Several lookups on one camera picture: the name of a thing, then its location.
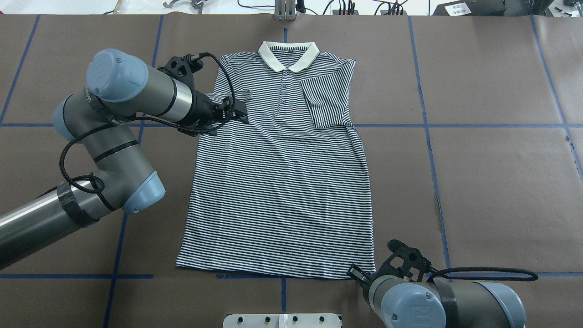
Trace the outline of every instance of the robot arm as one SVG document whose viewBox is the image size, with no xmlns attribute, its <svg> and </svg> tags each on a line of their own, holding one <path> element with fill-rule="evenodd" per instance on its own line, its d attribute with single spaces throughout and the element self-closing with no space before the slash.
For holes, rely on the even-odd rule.
<svg viewBox="0 0 583 328">
<path fill-rule="evenodd" d="M 496 282 L 451 283 L 438 277 L 452 278 L 450 272 L 498 271 L 521 273 L 530 277 L 457 277 L 465 280 L 534 281 L 538 276 L 528 270 L 468 267 L 437 270 L 418 249 L 396 239 L 388 243 L 392 255 L 378 272 L 365 273 L 352 265 L 348 276 L 363 287 L 363 295 L 387 328 L 524 328 L 526 312 L 518 295 Z M 391 262 L 403 260 L 399 267 Z M 411 269 L 419 271 L 413 280 Z M 427 282 L 423 276 L 429 274 Z"/>
<path fill-rule="evenodd" d="M 212 55 L 173 57 L 159 69 L 115 49 L 95 56 L 84 90 L 67 97 L 55 109 L 53 121 L 70 141 L 68 147 L 82 140 L 97 170 L 78 182 L 68 177 L 65 148 L 61 172 L 66 181 L 0 217 L 0 269 L 119 208 L 135 214 L 164 196 L 156 171 L 127 125 L 143 119 L 137 112 L 173 122 L 169 124 L 191 136 L 214 132 L 214 123 L 247 122 L 245 105 L 234 99 L 232 86 L 231 97 L 222 104 L 194 89 L 192 74 L 206 56 Z"/>
</svg>

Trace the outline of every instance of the shirt collar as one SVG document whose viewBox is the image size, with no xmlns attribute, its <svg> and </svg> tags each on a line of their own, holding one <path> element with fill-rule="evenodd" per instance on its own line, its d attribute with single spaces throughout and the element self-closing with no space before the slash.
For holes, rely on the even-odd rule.
<svg viewBox="0 0 583 328">
<path fill-rule="evenodd" d="M 298 47 L 308 47 L 305 53 L 301 56 L 301 58 L 289 68 L 283 66 L 281 62 L 275 57 L 275 55 L 271 52 L 270 47 L 283 47 L 283 48 L 298 48 Z M 281 72 L 285 69 L 289 69 L 292 72 L 299 72 L 304 68 L 307 68 L 312 64 L 314 59 L 320 53 L 320 50 L 316 46 L 315 43 L 278 43 L 278 42 L 269 42 L 264 41 L 261 47 L 259 48 L 259 55 L 263 58 L 263 61 L 275 72 Z"/>
</svg>

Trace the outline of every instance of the metal bracket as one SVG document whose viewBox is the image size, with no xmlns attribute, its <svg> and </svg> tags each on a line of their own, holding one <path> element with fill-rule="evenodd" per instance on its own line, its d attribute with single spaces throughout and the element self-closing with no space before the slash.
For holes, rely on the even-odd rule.
<svg viewBox="0 0 583 328">
<path fill-rule="evenodd" d="M 174 6 L 174 4 L 178 1 L 180 1 L 180 0 L 172 0 L 172 1 L 170 1 L 170 3 L 165 2 L 162 5 L 164 6 L 164 8 L 172 8 Z M 202 14 L 202 7 L 205 5 L 205 1 L 206 0 L 191 0 L 190 5 L 194 9 L 198 10 L 198 13 L 200 15 L 200 14 Z"/>
<path fill-rule="evenodd" d="M 333 313 L 228 315 L 223 328 L 342 328 L 342 316 Z"/>
<path fill-rule="evenodd" d="M 275 0 L 275 20 L 296 20 L 296 0 Z"/>
</svg>

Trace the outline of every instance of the cable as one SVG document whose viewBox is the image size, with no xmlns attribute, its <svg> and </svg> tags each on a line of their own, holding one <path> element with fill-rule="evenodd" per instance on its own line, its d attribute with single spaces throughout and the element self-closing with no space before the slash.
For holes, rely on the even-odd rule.
<svg viewBox="0 0 583 328">
<path fill-rule="evenodd" d="M 244 6 L 241 4 L 240 0 L 237 0 L 237 4 L 243 8 L 275 8 L 275 6 Z"/>
<path fill-rule="evenodd" d="M 389 5 L 389 11 L 391 10 L 391 3 L 390 3 L 390 2 L 387 2 L 387 1 L 382 1 L 382 2 L 379 4 L 379 6 L 377 7 L 377 10 L 375 10 L 375 11 L 374 11 L 374 14 L 375 14 L 375 15 L 378 13 L 378 10 L 379 10 L 379 9 L 381 9 L 381 6 L 382 6 L 382 5 L 384 5 L 384 4 L 387 4 L 387 5 Z"/>
<path fill-rule="evenodd" d="M 467 276 L 467 277 L 452 277 L 447 275 L 448 273 L 454 272 L 482 272 L 482 271 L 490 271 L 490 272 L 506 272 L 506 273 L 520 273 L 520 274 L 527 274 L 530 277 L 485 277 L 485 276 Z M 433 279 L 436 277 L 443 277 L 446 279 L 460 279 L 460 280 L 494 280 L 494 281 L 535 281 L 539 278 L 539 276 L 529 270 L 524 269 L 514 269 L 514 268 L 498 268 L 498 267 L 460 267 L 460 268 L 449 268 L 444 270 L 439 270 L 432 273 L 427 282 L 433 282 Z"/>
<path fill-rule="evenodd" d="M 385 15 L 396 15 L 398 5 L 399 5 L 399 2 L 395 1 L 393 6 L 389 6 L 389 11 L 387 11 L 387 13 Z"/>
<path fill-rule="evenodd" d="M 334 2 L 334 0 L 330 0 L 328 2 L 328 4 L 326 5 L 326 8 L 324 8 L 324 12 L 322 13 L 322 15 L 326 15 L 326 11 L 328 10 L 328 7 L 330 7 L 330 5 Z"/>
<path fill-rule="evenodd" d="M 69 142 L 67 144 L 67 146 L 65 146 L 65 148 L 63 149 L 62 153 L 61 153 L 61 157 L 59 158 L 59 170 L 61 170 L 61 174 L 63 175 L 63 177 L 65 178 L 65 180 L 71 185 L 74 186 L 75 188 L 84 191 L 85 193 L 89 193 L 89 194 L 98 194 L 101 193 L 103 191 L 103 189 L 105 188 L 105 184 L 103 183 L 103 180 L 101 180 L 99 177 L 96 176 L 77 176 L 71 179 L 71 177 L 67 174 L 67 171 L 65 170 L 65 157 L 67 156 L 67 152 L 69 152 L 69 149 L 75 145 L 77 142 L 81 141 L 82 139 L 94 134 L 95 132 L 99 132 L 101 130 L 105 130 L 108 128 L 113 127 L 113 125 L 102 125 L 98 128 L 95 128 L 89 132 L 86 132 L 80 136 L 78 136 L 77 138 L 75 138 L 73 141 Z M 88 181 L 93 181 L 95 182 L 98 187 L 96 189 L 89 189 L 89 188 L 85 188 L 83 186 L 81 186 L 80 184 L 77 183 L 77 181 L 80 180 L 88 180 Z"/>
<path fill-rule="evenodd" d="M 231 92 L 231 96 L 233 98 L 233 101 L 235 100 L 235 88 L 233 87 L 233 81 L 231 80 L 231 77 L 229 76 L 229 73 L 227 73 L 227 69 L 224 67 L 224 65 L 219 61 L 219 59 L 211 54 L 211 53 L 200 53 L 199 54 L 200 58 L 204 58 L 204 57 L 211 57 L 213 58 L 213 60 L 217 63 L 217 65 L 219 66 L 219 68 L 221 69 L 221 71 L 223 71 L 225 78 L 227 79 L 227 83 L 229 84 L 229 90 Z M 130 120 L 131 121 L 138 121 L 138 120 L 145 120 L 145 121 L 154 121 L 157 123 L 161 123 L 164 125 L 167 125 L 169 127 L 173 127 L 176 129 L 179 129 L 181 131 L 187 131 L 187 132 L 193 132 L 196 134 L 201 134 L 201 133 L 208 133 L 208 132 L 212 132 L 215 131 L 217 129 L 219 129 L 220 127 L 224 126 L 225 124 L 227 124 L 227 122 L 229 122 L 231 120 L 231 115 L 232 112 L 234 110 L 234 103 L 231 104 L 231 107 L 225 111 L 225 118 L 223 119 L 222 122 L 220 122 L 218 125 L 211 127 L 211 128 L 200 128 L 200 129 L 193 129 L 193 128 L 188 128 L 188 127 L 183 127 L 181 125 L 175 124 L 175 123 L 170 123 L 164 120 L 161 120 L 159 118 L 155 118 L 155 117 L 148 117 L 148 116 L 142 116 L 142 117 L 131 117 Z M 74 186 L 75 188 L 84 191 L 85 193 L 89 193 L 89 194 L 98 194 L 101 193 L 104 189 L 105 189 L 105 183 L 103 182 L 103 180 L 101 180 L 99 177 L 96 176 L 92 176 L 92 175 L 83 175 L 83 176 L 76 176 L 74 178 L 71 178 L 68 174 L 67 171 L 65 169 L 65 158 L 67 156 L 67 153 L 69 152 L 69 149 L 75 145 L 77 142 L 81 141 L 82 139 L 96 133 L 99 132 L 101 130 L 105 130 L 108 128 L 113 127 L 114 125 L 110 125 L 110 124 L 106 124 L 106 125 L 102 125 L 101 127 L 95 128 L 89 132 L 86 132 L 80 136 L 78 136 L 77 138 L 75 138 L 73 141 L 69 142 L 65 148 L 63 149 L 62 153 L 61 153 L 61 157 L 59 158 L 59 170 L 61 171 L 61 175 L 63 175 L 63 178 L 65 178 L 65 180 L 71 185 Z M 96 189 L 89 189 L 89 188 L 85 188 L 83 186 L 81 186 L 80 184 L 77 183 L 77 181 L 90 181 L 92 183 L 95 183 L 97 185 Z M 55 190 L 56 187 L 53 187 L 49 190 L 47 190 L 45 193 L 43 193 L 41 196 L 44 196 L 48 193 L 50 193 L 51 191 Z"/>
</svg>

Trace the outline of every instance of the blue tape line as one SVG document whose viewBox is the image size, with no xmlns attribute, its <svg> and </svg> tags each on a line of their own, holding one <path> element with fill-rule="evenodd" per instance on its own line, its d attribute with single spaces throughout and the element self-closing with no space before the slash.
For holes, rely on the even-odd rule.
<svg viewBox="0 0 583 328">
<path fill-rule="evenodd" d="M 282 313 L 287 313 L 286 279 L 282 278 Z"/>
<path fill-rule="evenodd" d="M 409 32 L 411 33 L 411 47 L 413 48 L 413 60 L 415 62 L 415 74 L 417 75 L 417 88 L 419 89 L 419 101 L 423 109 L 423 124 L 425 125 L 425 139 L 427 140 L 427 150 L 429 152 L 429 164 L 431 166 L 431 177 L 433 178 L 433 189 L 437 198 L 437 205 L 439 207 L 439 220 L 441 224 L 441 242 L 443 244 L 443 253 L 445 256 L 445 265 L 451 268 L 449 262 L 449 249 L 447 246 L 447 236 L 445 234 L 445 223 L 443 220 L 443 210 L 441 208 L 441 197 L 439 194 L 439 185 L 437 184 L 436 166 L 433 161 L 433 148 L 431 147 L 431 137 L 429 135 L 429 123 L 427 121 L 427 112 L 425 111 L 425 98 L 423 97 L 423 89 L 421 88 L 421 74 L 419 72 L 419 61 L 417 60 L 417 48 L 415 47 L 415 35 L 413 34 L 413 21 L 411 16 L 409 19 Z"/>
<path fill-rule="evenodd" d="M 111 279 L 112 274 L 7 273 L 0 279 Z M 154 279 L 153 274 L 120 274 L 118 279 Z"/>
<path fill-rule="evenodd" d="M 124 235 L 125 235 L 125 225 L 128 220 L 128 215 L 124 214 L 124 217 L 121 221 L 121 230 L 120 230 L 120 238 L 117 243 L 117 251 L 115 253 L 115 262 L 113 267 L 113 275 L 111 276 L 111 285 L 110 285 L 110 292 L 109 297 L 107 298 L 107 307 L 106 307 L 106 315 L 103 319 L 103 327 L 107 328 L 109 325 L 109 318 L 111 315 L 111 306 L 113 305 L 113 296 L 115 293 L 115 283 L 117 281 L 117 272 L 120 267 L 120 258 L 121 258 L 121 248 L 124 243 Z"/>
<path fill-rule="evenodd" d="M 353 124 L 357 128 L 424 128 L 424 124 Z"/>
<path fill-rule="evenodd" d="M 29 52 L 30 44 L 33 41 L 34 32 L 36 32 L 36 27 L 38 26 L 38 21 L 40 20 L 40 15 L 37 15 L 36 20 L 34 21 L 33 30 L 30 31 L 29 40 L 26 43 L 26 47 L 24 48 L 24 52 L 22 53 L 22 58 L 20 59 L 20 63 L 18 64 L 18 68 L 16 69 L 16 74 L 14 74 L 14 79 L 12 80 L 12 84 L 10 85 L 10 91 L 8 91 L 8 96 L 6 97 L 6 102 L 4 103 L 4 107 L 2 108 L 2 113 L 0 113 L 0 124 L 4 121 L 4 116 L 8 111 L 8 104 L 10 104 L 10 99 L 12 98 L 12 92 L 14 92 L 14 87 L 16 86 L 16 82 L 18 81 L 18 76 L 20 75 L 20 70 L 22 69 L 22 65 L 24 64 L 24 59 L 26 58 L 26 54 Z"/>
<path fill-rule="evenodd" d="M 164 15 L 160 15 L 160 21 L 158 22 L 158 33 L 156 35 L 156 44 L 154 45 L 154 54 L 152 55 L 152 67 L 154 67 L 156 65 L 156 57 L 158 56 L 158 48 L 160 46 L 160 36 L 162 34 L 163 22 L 164 22 Z M 138 143 L 139 144 L 142 143 L 142 136 L 143 136 L 143 131 L 145 128 L 145 122 L 146 121 L 140 122 L 140 132 L 138 133 Z M 114 264 L 114 268 L 113 268 L 113 276 L 111 277 L 110 293 L 109 293 L 109 297 L 107 299 L 106 315 L 105 315 L 105 318 L 103 320 L 103 327 L 104 328 L 107 328 L 107 326 L 109 325 L 109 319 L 110 319 L 110 315 L 111 315 L 111 307 L 113 305 L 113 297 L 114 297 L 114 293 L 115 293 L 115 282 L 118 278 L 117 273 L 118 273 L 118 269 L 120 267 L 121 249 L 122 249 L 122 246 L 124 244 L 125 227 L 126 227 L 127 222 L 128 222 L 128 216 L 127 216 L 127 214 L 124 213 L 124 217 L 121 221 L 120 239 L 118 241 L 117 252 L 115 254 L 115 264 Z"/>
<path fill-rule="evenodd" d="M 156 66 L 156 58 L 158 57 L 158 46 L 160 45 L 160 36 L 162 34 L 162 24 L 164 23 L 164 15 L 160 15 L 158 22 L 158 35 L 156 36 L 156 45 L 154 46 L 154 56 L 152 56 L 152 67 Z"/>
<path fill-rule="evenodd" d="M 583 277 L 583 272 L 538 272 L 536 273 L 541 278 L 569 278 L 575 277 L 580 278 Z"/>
<path fill-rule="evenodd" d="M 562 124 L 353 124 L 357 128 L 564 128 Z M 130 123 L 129 127 L 140 128 L 142 123 Z M 145 128 L 167 128 L 160 123 L 146 123 Z M 567 128 L 583 128 L 583 124 L 567 124 Z M 52 123 L 2 123 L 0 127 L 53 127 Z"/>
<path fill-rule="evenodd" d="M 539 40 L 539 33 L 536 30 L 535 18 L 531 15 L 531 25 L 532 31 L 535 35 L 536 41 L 536 48 L 539 51 L 540 60 L 543 63 L 543 68 L 545 69 L 545 74 L 547 76 L 547 80 L 549 80 L 550 90 L 553 94 L 553 99 L 555 104 L 557 105 L 557 109 L 559 110 L 559 116 L 561 117 L 561 122 L 563 123 L 563 127 L 565 129 L 565 133 L 567 134 L 567 138 L 569 138 L 569 146 L 571 148 L 571 154 L 573 155 L 573 159 L 575 160 L 575 166 L 577 167 L 577 172 L 579 173 L 579 179 L 583 182 L 583 171 L 581 170 L 581 162 L 579 161 L 579 156 L 577 155 L 577 151 L 575 150 L 575 146 L 573 145 L 573 138 L 571 138 L 571 133 L 569 132 L 569 128 L 567 127 L 567 121 L 565 120 L 565 115 L 563 113 L 563 108 L 561 107 L 561 103 L 559 102 L 559 97 L 557 96 L 557 91 L 554 88 L 553 79 L 550 77 L 549 67 L 546 64 L 545 55 L 543 54 L 543 50 L 540 47 L 540 40 Z"/>
<path fill-rule="evenodd" d="M 154 279 L 153 274 L 119 274 L 117 279 Z"/>
<path fill-rule="evenodd" d="M 537 272 L 539 277 L 542 278 L 568 278 L 568 277 L 583 277 L 583 272 Z M 452 273 L 448 276 L 455 277 L 473 277 L 480 275 L 483 277 L 496 277 L 496 278 L 507 278 L 507 277 L 529 277 L 527 274 L 518 273 L 502 273 L 502 272 L 486 272 L 486 273 Z"/>
<path fill-rule="evenodd" d="M 8 273 L 0 274 L 0 279 L 111 279 L 111 274 Z"/>
</svg>

